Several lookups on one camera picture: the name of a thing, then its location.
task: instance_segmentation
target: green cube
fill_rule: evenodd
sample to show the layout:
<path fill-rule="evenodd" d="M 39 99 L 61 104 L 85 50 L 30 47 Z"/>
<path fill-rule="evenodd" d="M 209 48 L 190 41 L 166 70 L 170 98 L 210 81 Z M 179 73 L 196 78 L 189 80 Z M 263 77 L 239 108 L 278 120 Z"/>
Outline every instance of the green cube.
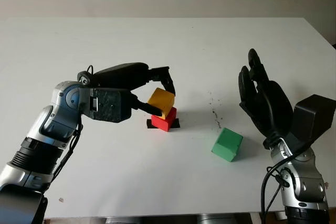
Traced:
<path fill-rule="evenodd" d="M 243 136 L 224 128 L 217 138 L 211 152 L 217 156 L 231 162 L 237 155 Z"/>

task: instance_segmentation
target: black tape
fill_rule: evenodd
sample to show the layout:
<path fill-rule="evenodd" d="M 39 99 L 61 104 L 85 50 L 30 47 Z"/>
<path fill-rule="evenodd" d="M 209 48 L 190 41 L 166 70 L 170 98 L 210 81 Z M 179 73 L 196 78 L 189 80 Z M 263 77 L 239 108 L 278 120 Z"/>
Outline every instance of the black tape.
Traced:
<path fill-rule="evenodd" d="M 152 124 L 152 120 L 151 119 L 147 119 L 147 129 L 157 129 L 157 127 L 153 126 Z M 171 129 L 173 128 L 180 128 L 180 121 L 178 118 L 175 118 L 172 126 L 171 126 Z"/>

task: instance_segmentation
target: red cube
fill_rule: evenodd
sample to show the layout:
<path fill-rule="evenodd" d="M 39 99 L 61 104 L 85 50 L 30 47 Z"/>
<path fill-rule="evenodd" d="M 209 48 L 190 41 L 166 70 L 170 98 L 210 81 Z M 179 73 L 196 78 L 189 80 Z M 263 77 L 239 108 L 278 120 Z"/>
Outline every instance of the red cube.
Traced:
<path fill-rule="evenodd" d="M 152 115 L 152 125 L 159 129 L 162 129 L 163 131 L 168 132 L 175 118 L 176 118 L 176 108 L 172 107 L 166 119 L 162 119 L 157 117 L 156 115 Z"/>

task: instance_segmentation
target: metal cylinder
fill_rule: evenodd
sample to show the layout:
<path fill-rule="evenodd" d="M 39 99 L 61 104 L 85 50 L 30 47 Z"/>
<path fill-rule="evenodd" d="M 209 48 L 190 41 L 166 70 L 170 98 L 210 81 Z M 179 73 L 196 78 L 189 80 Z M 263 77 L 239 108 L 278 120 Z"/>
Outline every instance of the metal cylinder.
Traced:
<path fill-rule="evenodd" d="M 202 214 L 197 217 L 198 224 L 237 224 L 235 216 L 232 214 L 207 215 Z"/>
<path fill-rule="evenodd" d="M 140 217 L 108 217 L 106 224 L 141 224 Z"/>

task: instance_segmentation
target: black plastic cover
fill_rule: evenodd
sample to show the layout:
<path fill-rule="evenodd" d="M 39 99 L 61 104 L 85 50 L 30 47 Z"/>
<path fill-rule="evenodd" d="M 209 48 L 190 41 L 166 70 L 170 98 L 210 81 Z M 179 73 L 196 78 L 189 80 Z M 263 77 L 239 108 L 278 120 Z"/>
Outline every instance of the black plastic cover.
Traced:
<path fill-rule="evenodd" d="M 90 102 L 82 96 L 84 115 L 99 121 L 119 123 L 131 117 L 133 95 L 126 89 L 91 88 Z"/>
<path fill-rule="evenodd" d="M 336 101 L 317 94 L 298 102 L 294 108 L 290 133 L 285 142 L 292 153 L 309 148 L 331 127 Z"/>

